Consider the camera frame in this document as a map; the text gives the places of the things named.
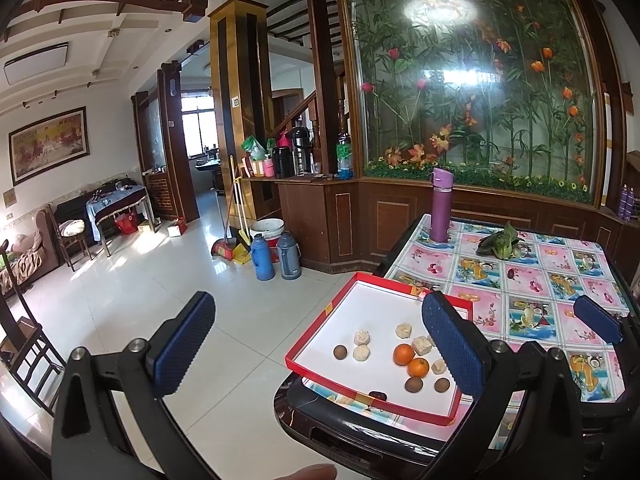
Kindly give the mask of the person left hand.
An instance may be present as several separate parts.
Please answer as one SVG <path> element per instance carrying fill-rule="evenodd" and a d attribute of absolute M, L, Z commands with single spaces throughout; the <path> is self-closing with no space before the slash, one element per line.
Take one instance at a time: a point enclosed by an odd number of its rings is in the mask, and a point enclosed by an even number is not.
<path fill-rule="evenodd" d="M 332 464 L 315 464 L 299 469 L 276 480 L 335 480 L 337 469 Z"/>

